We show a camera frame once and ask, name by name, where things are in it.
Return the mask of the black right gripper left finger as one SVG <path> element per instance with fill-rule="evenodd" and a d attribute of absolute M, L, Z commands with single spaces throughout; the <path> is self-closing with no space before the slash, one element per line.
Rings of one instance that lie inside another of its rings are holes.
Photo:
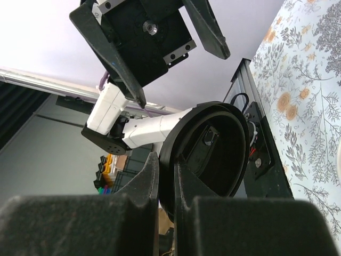
<path fill-rule="evenodd" d="M 159 160 L 109 195 L 16 196 L 1 209 L 1 255 L 157 255 Z"/>

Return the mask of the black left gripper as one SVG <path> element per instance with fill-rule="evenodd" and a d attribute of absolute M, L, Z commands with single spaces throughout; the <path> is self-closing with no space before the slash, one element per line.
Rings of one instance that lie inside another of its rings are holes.
<path fill-rule="evenodd" d="M 141 107 L 144 86 L 166 74 L 196 48 L 182 6 L 204 49 L 226 60 L 230 50 L 207 0 L 84 2 L 69 18 L 110 75 L 116 73 Z"/>

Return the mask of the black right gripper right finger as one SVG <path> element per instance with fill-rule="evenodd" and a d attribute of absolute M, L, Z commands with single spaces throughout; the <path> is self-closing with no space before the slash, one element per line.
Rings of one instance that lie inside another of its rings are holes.
<path fill-rule="evenodd" d="M 188 168 L 174 166 L 177 255 L 335 255 L 320 211 L 292 199 L 216 195 Z"/>

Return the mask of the black plastic cup lid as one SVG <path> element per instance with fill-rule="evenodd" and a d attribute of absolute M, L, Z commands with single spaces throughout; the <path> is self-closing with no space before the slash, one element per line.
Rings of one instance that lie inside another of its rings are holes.
<path fill-rule="evenodd" d="M 189 170 L 221 197 L 238 191 L 248 163 L 250 135 L 236 106 L 218 101 L 198 104 L 172 128 L 159 154 L 159 200 L 174 220 L 174 165 L 182 155 Z"/>

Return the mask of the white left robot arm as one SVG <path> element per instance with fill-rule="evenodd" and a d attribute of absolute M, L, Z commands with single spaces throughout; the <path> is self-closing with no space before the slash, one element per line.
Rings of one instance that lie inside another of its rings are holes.
<path fill-rule="evenodd" d="M 130 119 L 129 101 L 147 104 L 144 87 L 185 60 L 196 47 L 179 12 L 184 7 L 204 49 L 230 56 L 208 1 L 82 1 L 69 18 L 106 70 L 82 135 L 101 149 L 123 155 L 163 142 L 185 111 Z"/>

